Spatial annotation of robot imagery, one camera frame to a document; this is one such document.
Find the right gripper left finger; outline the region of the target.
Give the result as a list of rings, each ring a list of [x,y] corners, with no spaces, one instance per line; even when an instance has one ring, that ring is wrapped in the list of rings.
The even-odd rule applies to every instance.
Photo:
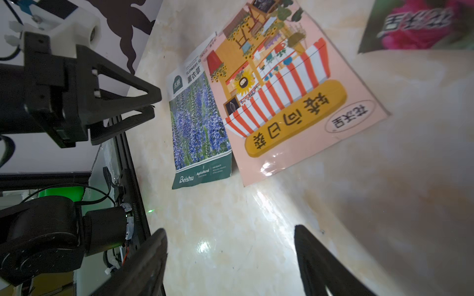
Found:
[[[164,296],[167,233],[158,229],[94,296]]]

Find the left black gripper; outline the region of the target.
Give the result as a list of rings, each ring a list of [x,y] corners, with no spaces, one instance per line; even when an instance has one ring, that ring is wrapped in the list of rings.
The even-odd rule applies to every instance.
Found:
[[[97,146],[154,118],[158,87],[82,45],[75,75],[75,59],[53,55],[48,36],[23,37],[23,65],[1,64],[1,134],[46,133],[73,148],[88,140],[86,124]],[[140,114],[105,127],[103,120],[134,110]]]

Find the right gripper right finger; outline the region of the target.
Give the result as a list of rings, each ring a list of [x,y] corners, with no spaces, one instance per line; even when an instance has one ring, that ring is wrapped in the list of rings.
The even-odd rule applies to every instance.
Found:
[[[307,296],[374,295],[305,226],[295,226],[294,241]]]

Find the lavender packet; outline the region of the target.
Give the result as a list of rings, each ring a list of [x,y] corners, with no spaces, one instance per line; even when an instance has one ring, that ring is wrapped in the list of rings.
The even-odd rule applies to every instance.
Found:
[[[166,78],[175,164],[173,189],[232,174],[232,149],[201,58],[211,34]]]

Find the sunflower shop packet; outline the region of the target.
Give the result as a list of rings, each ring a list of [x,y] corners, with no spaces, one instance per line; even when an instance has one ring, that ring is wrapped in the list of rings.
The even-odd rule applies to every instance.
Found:
[[[245,186],[388,116],[296,1],[248,1],[202,64]]]

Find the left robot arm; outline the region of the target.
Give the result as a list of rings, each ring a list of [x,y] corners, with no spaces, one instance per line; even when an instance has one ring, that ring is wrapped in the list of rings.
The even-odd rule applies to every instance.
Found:
[[[1,277],[18,286],[44,273],[81,267],[85,257],[124,246],[134,261],[151,232],[145,223],[125,132],[152,120],[160,89],[84,45],[75,57],[55,55],[48,36],[23,35],[24,64],[1,66],[1,163],[16,150],[12,134],[46,133],[59,147],[112,140],[125,186],[112,207],[83,212],[86,202],[29,195],[1,211]]]

